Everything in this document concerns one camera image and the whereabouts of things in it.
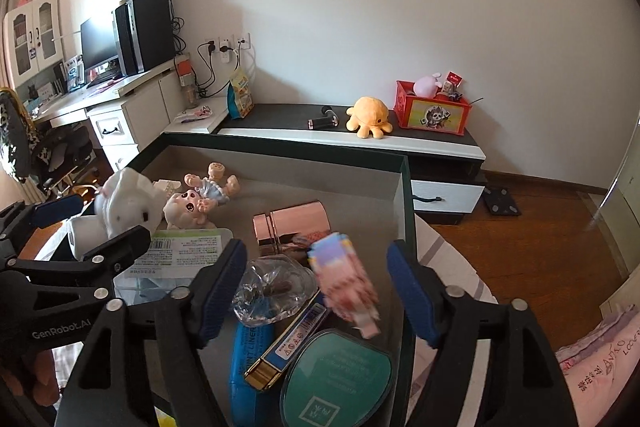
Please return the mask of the clear floss pick box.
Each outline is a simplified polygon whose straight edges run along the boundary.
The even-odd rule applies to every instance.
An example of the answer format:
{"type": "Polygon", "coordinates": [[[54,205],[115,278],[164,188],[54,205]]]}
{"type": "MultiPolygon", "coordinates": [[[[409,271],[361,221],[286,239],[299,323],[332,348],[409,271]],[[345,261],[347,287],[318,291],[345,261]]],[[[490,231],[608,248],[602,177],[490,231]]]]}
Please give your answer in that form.
{"type": "Polygon", "coordinates": [[[228,229],[158,230],[148,252],[115,277],[115,295],[129,306],[160,300],[178,286],[189,286],[231,239],[228,229]]]}

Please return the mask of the rose gold cylinder case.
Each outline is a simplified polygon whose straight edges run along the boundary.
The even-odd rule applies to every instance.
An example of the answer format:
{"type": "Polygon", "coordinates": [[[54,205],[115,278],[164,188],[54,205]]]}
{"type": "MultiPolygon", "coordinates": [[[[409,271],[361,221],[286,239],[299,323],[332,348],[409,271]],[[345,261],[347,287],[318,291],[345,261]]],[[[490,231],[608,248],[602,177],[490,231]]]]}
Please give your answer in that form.
{"type": "Polygon", "coordinates": [[[310,246],[331,233],[320,200],[258,213],[252,220],[259,254],[306,254],[310,246]]]}

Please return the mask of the teal oval clear case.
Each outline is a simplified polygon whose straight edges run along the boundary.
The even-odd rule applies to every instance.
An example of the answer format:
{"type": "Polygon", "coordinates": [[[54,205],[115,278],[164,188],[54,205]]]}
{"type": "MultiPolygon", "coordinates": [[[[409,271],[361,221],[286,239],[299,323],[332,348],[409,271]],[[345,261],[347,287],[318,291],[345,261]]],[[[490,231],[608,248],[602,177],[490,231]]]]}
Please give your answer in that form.
{"type": "Polygon", "coordinates": [[[384,403],[393,376],[387,352],[326,329],[309,340],[288,372],[280,395],[282,424],[362,426],[384,403]]]}

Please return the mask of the blue highlighter marker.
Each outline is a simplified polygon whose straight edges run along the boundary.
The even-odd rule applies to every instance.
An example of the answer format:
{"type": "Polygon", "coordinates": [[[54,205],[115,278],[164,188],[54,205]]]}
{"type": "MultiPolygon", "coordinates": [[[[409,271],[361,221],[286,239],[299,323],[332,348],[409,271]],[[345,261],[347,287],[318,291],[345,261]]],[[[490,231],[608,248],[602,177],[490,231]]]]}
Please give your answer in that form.
{"type": "Polygon", "coordinates": [[[229,400],[233,426],[265,426],[271,399],[267,392],[256,390],[245,380],[245,372],[271,345],[274,338],[271,324],[247,327],[236,324],[231,369],[229,400]]]}

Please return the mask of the blue gold perfume box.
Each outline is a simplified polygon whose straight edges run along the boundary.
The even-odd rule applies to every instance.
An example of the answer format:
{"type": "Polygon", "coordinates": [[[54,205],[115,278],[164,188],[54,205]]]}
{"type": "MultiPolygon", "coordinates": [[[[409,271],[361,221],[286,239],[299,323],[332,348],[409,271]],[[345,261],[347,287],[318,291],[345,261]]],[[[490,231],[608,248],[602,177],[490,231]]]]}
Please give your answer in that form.
{"type": "Polygon", "coordinates": [[[245,371],[247,384],[257,391],[270,389],[302,352],[329,312],[322,292],[317,291],[285,331],[245,371]]]}

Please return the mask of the black office chair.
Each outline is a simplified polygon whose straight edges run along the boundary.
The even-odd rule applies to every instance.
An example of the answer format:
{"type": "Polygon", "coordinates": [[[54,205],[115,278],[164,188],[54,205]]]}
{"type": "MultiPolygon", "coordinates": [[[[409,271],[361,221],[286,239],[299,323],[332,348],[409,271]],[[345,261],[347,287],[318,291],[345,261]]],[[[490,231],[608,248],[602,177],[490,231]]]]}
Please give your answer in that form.
{"type": "Polygon", "coordinates": [[[74,186],[72,174],[89,166],[92,153],[82,124],[41,132],[17,94],[1,89],[1,167],[15,181],[32,181],[46,199],[66,196],[74,186]]]}

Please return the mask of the snack bag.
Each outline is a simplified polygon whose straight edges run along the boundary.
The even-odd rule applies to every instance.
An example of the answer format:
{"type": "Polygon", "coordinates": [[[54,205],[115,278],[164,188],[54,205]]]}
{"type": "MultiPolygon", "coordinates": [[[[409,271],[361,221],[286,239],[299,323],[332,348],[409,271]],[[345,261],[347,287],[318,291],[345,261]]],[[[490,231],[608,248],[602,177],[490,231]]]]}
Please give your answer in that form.
{"type": "Polygon", "coordinates": [[[227,92],[228,112],[232,119],[245,118],[254,107],[250,80],[241,67],[235,69],[227,92]]]}

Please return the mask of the red cartoon storage crate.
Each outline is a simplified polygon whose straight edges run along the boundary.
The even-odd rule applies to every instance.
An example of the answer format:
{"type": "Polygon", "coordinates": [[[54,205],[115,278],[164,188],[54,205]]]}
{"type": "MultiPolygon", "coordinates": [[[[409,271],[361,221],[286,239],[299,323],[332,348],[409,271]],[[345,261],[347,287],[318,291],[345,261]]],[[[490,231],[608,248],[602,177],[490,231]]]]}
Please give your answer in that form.
{"type": "Polygon", "coordinates": [[[402,129],[464,135],[472,105],[460,98],[421,98],[413,92],[413,82],[396,81],[394,113],[402,129]]]}

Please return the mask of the pink storage box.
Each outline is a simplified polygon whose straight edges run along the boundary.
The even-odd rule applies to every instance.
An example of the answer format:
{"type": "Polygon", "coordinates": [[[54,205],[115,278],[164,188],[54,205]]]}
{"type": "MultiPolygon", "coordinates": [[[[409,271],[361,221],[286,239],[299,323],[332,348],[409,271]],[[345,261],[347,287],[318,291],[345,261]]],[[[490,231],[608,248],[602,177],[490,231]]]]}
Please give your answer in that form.
{"type": "Polygon", "coordinates": [[[413,340],[386,271],[395,239],[416,241],[408,161],[395,153],[224,135],[164,134],[130,161],[152,180],[180,180],[218,161],[240,180],[240,195],[213,212],[217,225],[241,239],[250,258],[304,250],[323,233],[343,232],[380,295],[382,333],[373,343],[392,357],[390,396],[370,426],[405,421],[413,340]]]}

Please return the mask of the pink block toy figure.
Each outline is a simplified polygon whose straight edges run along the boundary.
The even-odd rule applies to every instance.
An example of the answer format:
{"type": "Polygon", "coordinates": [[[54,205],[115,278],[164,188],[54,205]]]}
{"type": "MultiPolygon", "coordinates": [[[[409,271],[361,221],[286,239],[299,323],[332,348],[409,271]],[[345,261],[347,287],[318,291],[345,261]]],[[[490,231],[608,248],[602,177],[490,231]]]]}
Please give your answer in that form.
{"type": "Polygon", "coordinates": [[[324,303],[363,339],[377,336],[378,294],[350,238],[338,232],[323,237],[311,245],[308,260],[324,303]]]}

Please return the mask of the white glass door cabinet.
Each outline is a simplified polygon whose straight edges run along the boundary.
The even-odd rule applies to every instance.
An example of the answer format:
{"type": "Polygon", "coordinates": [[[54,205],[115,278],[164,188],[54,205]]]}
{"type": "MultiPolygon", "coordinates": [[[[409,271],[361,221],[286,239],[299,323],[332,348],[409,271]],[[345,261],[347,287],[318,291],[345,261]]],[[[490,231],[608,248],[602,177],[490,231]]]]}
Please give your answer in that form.
{"type": "Polygon", "coordinates": [[[58,0],[34,0],[6,13],[3,37],[9,80],[17,89],[63,60],[58,0]]]}

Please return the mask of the baby doll figurine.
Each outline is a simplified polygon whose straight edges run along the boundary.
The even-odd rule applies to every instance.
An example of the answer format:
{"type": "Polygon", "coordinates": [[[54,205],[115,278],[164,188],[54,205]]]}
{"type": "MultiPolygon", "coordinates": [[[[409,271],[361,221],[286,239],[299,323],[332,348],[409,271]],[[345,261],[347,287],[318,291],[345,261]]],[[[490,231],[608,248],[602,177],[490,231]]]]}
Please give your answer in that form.
{"type": "Polygon", "coordinates": [[[240,191],[238,178],[226,171],[224,164],[212,161],[208,165],[207,176],[194,173],[184,176],[186,189],[172,194],[163,208],[168,230],[216,228],[210,214],[215,208],[228,204],[240,191]]]}

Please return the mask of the white camera plug device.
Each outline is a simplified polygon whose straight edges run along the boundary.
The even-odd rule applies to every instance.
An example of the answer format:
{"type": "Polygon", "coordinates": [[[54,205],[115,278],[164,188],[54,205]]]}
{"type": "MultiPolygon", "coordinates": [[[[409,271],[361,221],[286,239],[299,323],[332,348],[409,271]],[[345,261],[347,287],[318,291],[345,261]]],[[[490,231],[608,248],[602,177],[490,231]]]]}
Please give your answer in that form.
{"type": "Polygon", "coordinates": [[[81,261],[90,251],[106,243],[108,236],[100,218],[75,216],[67,222],[67,240],[73,256],[81,261]]]}

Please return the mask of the orange octopus plush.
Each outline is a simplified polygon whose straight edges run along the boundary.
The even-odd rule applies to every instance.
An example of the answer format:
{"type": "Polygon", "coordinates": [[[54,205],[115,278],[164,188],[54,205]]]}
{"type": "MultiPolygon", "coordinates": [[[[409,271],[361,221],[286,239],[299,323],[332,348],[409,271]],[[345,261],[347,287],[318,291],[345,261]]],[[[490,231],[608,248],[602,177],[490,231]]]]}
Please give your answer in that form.
{"type": "Polygon", "coordinates": [[[352,107],[346,109],[346,129],[356,132],[360,139],[382,139],[393,131],[388,120],[388,108],[378,98],[362,96],[352,107]]]}

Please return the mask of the clear glass perfume bottle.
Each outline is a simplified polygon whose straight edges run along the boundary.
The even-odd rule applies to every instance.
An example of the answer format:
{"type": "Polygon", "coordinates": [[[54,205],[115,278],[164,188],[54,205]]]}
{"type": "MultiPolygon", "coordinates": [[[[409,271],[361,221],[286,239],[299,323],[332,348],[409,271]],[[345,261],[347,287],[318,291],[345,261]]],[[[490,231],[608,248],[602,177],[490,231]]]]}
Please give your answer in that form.
{"type": "Polygon", "coordinates": [[[285,255],[247,263],[232,299],[232,311],[246,327],[273,324],[294,317],[319,286],[311,269],[285,255]]]}

